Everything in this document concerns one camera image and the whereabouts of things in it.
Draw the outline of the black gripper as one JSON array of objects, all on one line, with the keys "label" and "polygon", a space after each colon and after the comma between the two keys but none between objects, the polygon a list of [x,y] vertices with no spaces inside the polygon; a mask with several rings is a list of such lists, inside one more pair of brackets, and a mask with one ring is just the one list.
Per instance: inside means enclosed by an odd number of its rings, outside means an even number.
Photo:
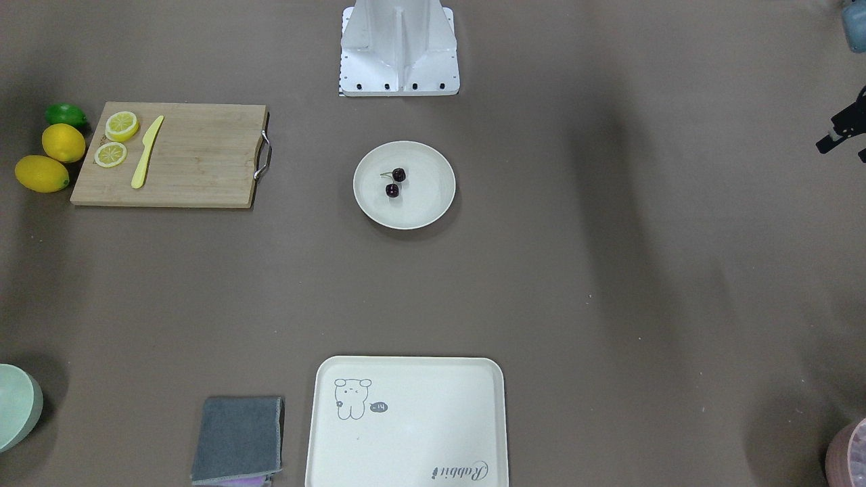
[{"label": "black gripper", "polygon": [[842,142],[865,133],[865,86],[857,93],[856,99],[846,108],[831,117],[831,128],[815,147],[820,154],[826,154]]}]

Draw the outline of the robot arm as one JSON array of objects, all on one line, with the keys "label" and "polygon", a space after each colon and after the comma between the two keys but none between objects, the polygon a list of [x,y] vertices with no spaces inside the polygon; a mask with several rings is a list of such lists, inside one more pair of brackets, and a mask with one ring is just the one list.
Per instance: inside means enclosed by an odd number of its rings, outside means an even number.
[{"label": "robot arm", "polygon": [[[865,52],[865,2],[847,1],[841,12],[842,31],[848,48],[853,53]],[[815,147],[820,154],[828,154],[843,142],[865,133],[865,87],[846,108],[831,117],[831,126]]]}]

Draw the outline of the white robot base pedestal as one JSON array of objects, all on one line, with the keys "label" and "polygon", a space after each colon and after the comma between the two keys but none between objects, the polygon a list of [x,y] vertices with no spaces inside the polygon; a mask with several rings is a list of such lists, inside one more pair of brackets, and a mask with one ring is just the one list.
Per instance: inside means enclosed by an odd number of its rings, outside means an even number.
[{"label": "white robot base pedestal", "polygon": [[340,47],[342,96],[460,91],[454,12],[439,1],[356,1],[342,12]]}]

